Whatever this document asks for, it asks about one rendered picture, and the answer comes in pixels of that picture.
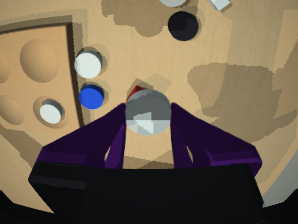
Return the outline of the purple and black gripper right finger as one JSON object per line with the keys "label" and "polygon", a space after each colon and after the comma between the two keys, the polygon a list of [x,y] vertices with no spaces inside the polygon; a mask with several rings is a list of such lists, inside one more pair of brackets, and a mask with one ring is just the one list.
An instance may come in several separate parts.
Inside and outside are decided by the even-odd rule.
{"label": "purple and black gripper right finger", "polygon": [[170,131],[174,169],[247,164],[256,176],[262,166],[254,145],[193,116],[176,103],[171,103]]}

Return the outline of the blue disc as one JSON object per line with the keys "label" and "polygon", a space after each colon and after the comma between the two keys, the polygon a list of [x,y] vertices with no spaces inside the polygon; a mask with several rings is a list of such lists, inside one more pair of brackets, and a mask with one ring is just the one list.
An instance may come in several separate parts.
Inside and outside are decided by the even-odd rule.
{"label": "blue disc", "polygon": [[79,94],[80,103],[87,109],[99,108],[104,100],[104,92],[97,85],[89,84]]}

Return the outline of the black disc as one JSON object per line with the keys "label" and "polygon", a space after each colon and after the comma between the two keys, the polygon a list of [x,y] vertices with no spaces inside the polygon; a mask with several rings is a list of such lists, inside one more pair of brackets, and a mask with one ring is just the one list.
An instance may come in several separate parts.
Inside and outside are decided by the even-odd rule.
{"label": "black disc", "polygon": [[179,41],[189,41],[198,32],[199,24],[197,19],[190,13],[179,11],[171,15],[168,20],[170,34]]}

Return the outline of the tan tray with round pockets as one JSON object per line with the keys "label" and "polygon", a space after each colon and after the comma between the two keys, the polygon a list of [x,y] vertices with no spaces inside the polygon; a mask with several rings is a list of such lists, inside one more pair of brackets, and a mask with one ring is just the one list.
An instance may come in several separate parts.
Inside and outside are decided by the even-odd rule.
{"label": "tan tray with round pockets", "polygon": [[[72,22],[0,32],[0,128],[66,135],[84,126],[74,67]],[[40,115],[45,101],[63,110],[58,123]]]}

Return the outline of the red cube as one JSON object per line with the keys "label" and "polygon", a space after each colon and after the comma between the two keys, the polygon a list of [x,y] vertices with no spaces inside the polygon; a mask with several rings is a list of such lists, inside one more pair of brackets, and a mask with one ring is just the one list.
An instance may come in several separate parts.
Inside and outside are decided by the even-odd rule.
{"label": "red cube", "polygon": [[126,99],[126,103],[127,103],[127,100],[129,99],[129,97],[131,95],[133,95],[135,92],[139,91],[139,90],[142,90],[143,88],[139,87],[139,86],[135,86],[135,88],[132,90],[132,92],[130,93],[130,95],[128,96],[128,98]]}

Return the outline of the small grey block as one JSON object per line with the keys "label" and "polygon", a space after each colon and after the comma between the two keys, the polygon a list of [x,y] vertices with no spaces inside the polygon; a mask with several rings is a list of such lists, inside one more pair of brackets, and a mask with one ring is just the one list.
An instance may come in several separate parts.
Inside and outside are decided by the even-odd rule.
{"label": "small grey block", "polygon": [[215,10],[218,11],[220,11],[222,8],[230,3],[229,0],[208,0],[208,2]]}

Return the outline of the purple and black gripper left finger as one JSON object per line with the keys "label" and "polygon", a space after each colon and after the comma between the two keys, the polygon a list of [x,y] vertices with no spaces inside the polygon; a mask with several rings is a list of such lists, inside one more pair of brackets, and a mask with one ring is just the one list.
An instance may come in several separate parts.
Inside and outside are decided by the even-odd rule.
{"label": "purple and black gripper left finger", "polygon": [[127,125],[125,109],[126,104],[121,103],[101,118],[43,146],[36,162],[123,169]]}

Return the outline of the white disc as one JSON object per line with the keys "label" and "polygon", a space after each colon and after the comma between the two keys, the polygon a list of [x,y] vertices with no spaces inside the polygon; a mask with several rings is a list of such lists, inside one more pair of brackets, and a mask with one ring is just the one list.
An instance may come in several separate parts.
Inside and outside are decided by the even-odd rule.
{"label": "white disc", "polygon": [[93,78],[99,74],[102,68],[102,58],[95,51],[85,50],[76,58],[74,67],[80,76]]}
{"label": "white disc", "polygon": [[161,92],[144,89],[129,97],[125,109],[126,124],[140,135],[156,135],[165,131],[171,122],[171,104]]}
{"label": "white disc", "polygon": [[186,0],[159,0],[159,1],[169,7],[177,7],[182,5]]}
{"label": "white disc", "polygon": [[40,108],[42,118],[49,123],[58,123],[63,115],[62,107],[55,101],[45,101]]}

